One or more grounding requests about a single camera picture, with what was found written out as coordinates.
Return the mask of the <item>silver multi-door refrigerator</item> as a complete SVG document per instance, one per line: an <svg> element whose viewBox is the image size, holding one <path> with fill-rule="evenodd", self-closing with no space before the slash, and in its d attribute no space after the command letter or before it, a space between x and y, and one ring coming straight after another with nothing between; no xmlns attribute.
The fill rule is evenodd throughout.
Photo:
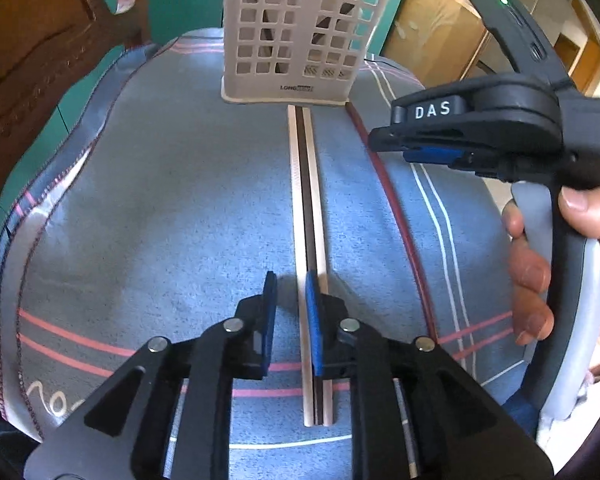
<svg viewBox="0 0 600 480"><path fill-rule="evenodd" d="M566 69L571 72L571 65L586 43L586 35L572 7L572 0L519 0L538 22L552 46L560 44L567 38L576 48L571 51L570 58L562 58ZM498 43L487 30L482 34L477 53L471 60L471 66L465 74L466 78L478 77L490 73L510 72L508 59Z"/></svg>

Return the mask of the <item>blue striped seat cloth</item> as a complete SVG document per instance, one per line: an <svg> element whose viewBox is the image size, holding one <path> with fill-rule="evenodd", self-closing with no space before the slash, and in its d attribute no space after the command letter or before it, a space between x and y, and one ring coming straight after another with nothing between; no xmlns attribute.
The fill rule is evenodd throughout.
<svg viewBox="0 0 600 480"><path fill-rule="evenodd" d="M278 277L272 365L234 382L230 479L351 479L349 388L303 426L286 104L220 96L222 30L118 57L24 188L0 240L0 413L41 440L152 336L193 338ZM383 335L427 333L406 251L358 132L312 106L327 293ZM504 403L526 370L508 236L483 180L382 154L443 348Z"/></svg>

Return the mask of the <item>black chopstick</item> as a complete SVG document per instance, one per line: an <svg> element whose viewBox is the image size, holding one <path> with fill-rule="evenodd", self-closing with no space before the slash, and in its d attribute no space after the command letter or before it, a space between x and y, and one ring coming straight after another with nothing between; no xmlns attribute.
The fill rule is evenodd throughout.
<svg viewBox="0 0 600 480"><path fill-rule="evenodd" d="M324 426L322 421L322 382L323 378L317 374L318 359L314 356L315 348L320 338L314 335L314 327L312 324L312 311L310 308L310 295L312 292L318 294L320 292L320 284L317 281L316 274L316 262L315 262L315 249L314 249L314 235L312 226L312 203L311 203L311 189L309 181L309 166L308 159L306 158L306 135L304 134L304 123L302 116L302 108L306 106L294 105L297 111L297 128L298 128L298 140L299 140L299 151L300 151L300 168L301 168L301 180L302 180L302 200L304 208L304 223L306 224L306 314L308 315L308 325L310 334L311 344L311 360L312 360L312 372L313 372L313 387L314 387L314 412L315 412L315 425Z"/></svg>

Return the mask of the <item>wooden frame glass partition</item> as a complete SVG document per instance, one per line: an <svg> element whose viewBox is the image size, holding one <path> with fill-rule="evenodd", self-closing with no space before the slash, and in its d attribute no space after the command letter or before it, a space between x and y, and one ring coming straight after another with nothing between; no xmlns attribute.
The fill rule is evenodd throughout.
<svg viewBox="0 0 600 480"><path fill-rule="evenodd" d="M469 0L402 0L381 55L432 87L464 78L486 36Z"/></svg>

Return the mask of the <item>teal lower kitchen cabinets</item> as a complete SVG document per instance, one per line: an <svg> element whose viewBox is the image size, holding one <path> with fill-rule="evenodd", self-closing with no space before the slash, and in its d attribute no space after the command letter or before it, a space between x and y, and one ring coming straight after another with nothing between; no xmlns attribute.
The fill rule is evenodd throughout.
<svg viewBox="0 0 600 480"><path fill-rule="evenodd" d="M223 0L148 0L148 2L151 38L159 44L164 44L189 30L222 24ZM388 1L385 16L380 20L378 29L374 33L370 52L380 53L401 2L402 0ZM106 3L112 10L116 7L114 0L106 0ZM6 190L2 192L0 198L0 229L12 202L38 173L61 141L68 136L99 77L121 52L122 47L113 48L90 74L67 92L34 141L32 148L15 166L14 172L7 179Z"/></svg>

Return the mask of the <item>carved wooden chair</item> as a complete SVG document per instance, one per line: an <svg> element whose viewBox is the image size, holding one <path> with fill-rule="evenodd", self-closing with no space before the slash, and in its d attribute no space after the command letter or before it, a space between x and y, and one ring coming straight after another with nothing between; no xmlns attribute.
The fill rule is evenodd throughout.
<svg viewBox="0 0 600 480"><path fill-rule="evenodd" d="M149 39L147 0L0 0L0 196L67 91Z"/></svg>

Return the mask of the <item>light wooden chopstick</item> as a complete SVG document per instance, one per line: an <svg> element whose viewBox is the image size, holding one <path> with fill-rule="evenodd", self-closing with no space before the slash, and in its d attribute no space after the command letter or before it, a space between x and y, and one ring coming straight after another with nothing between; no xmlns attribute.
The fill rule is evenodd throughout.
<svg viewBox="0 0 600 480"><path fill-rule="evenodd" d="M312 226L314 235L314 249L317 281L320 291L328 293L328 266L326 256L325 229L323 220L323 207L320 185L320 173L318 172L317 154L315 147L315 136L312 122L311 109L302 108L304 123L304 134L306 135L306 158L309 166L309 181L312 203ZM322 421L324 426L332 426L334 423L334 385L331 380L324 379L322 382Z"/></svg>
<svg viewBox="0 0 600 480"><path fill-rule="evenodd" d="M293 105L287 106L288 136L290 149L292 228L294 229L294 264L296 265L296 283L299 312L299 336L301 356L301 383L303 423L306 427L315 425L314 387L311 360L311 344L306 314L306 224L302 200L302 180L300 151L297 128L297 111Z"/></svg>

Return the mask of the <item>white plastic utensil basket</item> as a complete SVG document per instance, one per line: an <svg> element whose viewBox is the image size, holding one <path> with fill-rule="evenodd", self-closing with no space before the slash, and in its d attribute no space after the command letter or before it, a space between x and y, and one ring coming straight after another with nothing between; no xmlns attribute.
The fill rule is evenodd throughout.
<svg viewBox="0 0 600 480"><path fill-rule="evenodd" d="M387 2L223 0L223 99L344 104Z"/></svg>

